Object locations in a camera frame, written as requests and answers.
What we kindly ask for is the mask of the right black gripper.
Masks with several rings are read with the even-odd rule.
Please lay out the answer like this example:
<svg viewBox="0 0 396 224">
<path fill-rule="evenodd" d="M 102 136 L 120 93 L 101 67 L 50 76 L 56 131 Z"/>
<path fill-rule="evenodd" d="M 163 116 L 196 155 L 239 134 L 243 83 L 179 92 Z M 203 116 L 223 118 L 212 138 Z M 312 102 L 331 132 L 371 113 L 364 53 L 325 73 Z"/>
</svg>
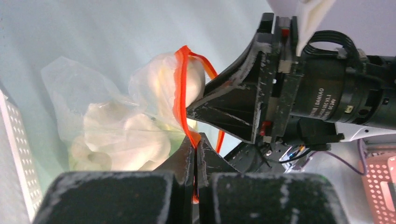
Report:
<svg viewBox="0 0 396 224">
<path fill-rule="evenodd" d="M 283 135 L 300 76 L 297 17 L 264 13 L 243 53 L 204 88 L 187 117 L 247 143 Z"/>
</svg>

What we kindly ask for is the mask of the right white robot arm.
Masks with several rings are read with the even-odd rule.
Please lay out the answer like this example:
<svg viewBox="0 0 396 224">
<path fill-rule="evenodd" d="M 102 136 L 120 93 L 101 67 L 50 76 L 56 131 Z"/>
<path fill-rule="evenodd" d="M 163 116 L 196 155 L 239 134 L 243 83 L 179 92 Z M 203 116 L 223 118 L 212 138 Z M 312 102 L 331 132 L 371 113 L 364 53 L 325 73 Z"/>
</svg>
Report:
<svg viewBox="0 0 396 224">
<path fill-rule="evenodd" d="M 396 59 L 367 56 L 345 34 L 314 33 L 296 55 L 297 18 L 264 13 L 250 44 L 187 108 L 247 144 L 346 139 L 336 123 L 394 130 Z"/>
</svg>

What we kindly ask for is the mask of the clear zip top bag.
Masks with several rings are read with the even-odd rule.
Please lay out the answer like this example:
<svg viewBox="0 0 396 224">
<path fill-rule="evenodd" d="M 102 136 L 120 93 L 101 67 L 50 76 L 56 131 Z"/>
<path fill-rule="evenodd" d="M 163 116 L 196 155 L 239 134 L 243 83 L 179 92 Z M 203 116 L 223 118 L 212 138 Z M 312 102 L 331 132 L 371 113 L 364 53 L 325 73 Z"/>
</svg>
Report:
<svg viewBox="0 0 396 224">
<path fill-rule="evenodd" d="M 130 78 L 128 92 L 99 72 L 60 57 L 41 71 L 72 171 L 151 171 L 187 140 L 201 140 L 187 107 L 217 72 L 187 46 L 160 54 Z"/>
</svg>

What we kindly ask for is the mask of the green bok choy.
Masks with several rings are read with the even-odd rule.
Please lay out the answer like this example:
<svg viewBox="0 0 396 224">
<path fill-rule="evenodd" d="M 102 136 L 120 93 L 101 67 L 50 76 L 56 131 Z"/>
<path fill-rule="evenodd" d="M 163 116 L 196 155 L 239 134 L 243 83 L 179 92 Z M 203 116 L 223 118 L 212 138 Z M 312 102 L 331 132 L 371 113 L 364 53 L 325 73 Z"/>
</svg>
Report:
<svg viewBox="0 0 396 224">
<path fill-rule="evenodd" d="M 173 113 L 177 60 L 173 53 L 160 54 L 139 68 L 130 78 L 128 93 L 145 114 L 166 125 L 182 130 Z M 198 60 L 187 65 L 185 105 L 203 96 L 205 71 Z"/>
</svg>

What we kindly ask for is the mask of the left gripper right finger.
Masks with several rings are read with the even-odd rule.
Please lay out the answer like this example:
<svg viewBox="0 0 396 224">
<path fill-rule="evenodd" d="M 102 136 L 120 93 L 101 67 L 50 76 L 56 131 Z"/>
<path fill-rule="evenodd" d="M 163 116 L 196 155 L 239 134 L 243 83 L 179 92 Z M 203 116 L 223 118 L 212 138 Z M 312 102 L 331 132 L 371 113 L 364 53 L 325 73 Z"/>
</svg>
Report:
<svg viewBox="0 0 396 224">
<path fill-rule="evenodd" d="M 347 224 L 333 185 L 312 173 L 240 173 L 202 133 L 197 150 L 201 224 Z"/>
</svg>

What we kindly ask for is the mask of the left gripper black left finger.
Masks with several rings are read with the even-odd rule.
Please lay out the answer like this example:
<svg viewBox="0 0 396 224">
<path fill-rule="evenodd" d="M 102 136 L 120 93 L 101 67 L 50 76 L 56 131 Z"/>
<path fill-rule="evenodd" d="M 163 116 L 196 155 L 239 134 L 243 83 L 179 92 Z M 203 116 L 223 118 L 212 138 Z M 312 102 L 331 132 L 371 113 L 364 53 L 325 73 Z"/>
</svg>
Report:
<svg viewBox="0 0 396 224">
<path fill-rule="evenodd" d="M 35 224 L 190 224 L 194 149 L 180 148 L 153 171 L 79 171 L 59 175 Z"/>
</svg>

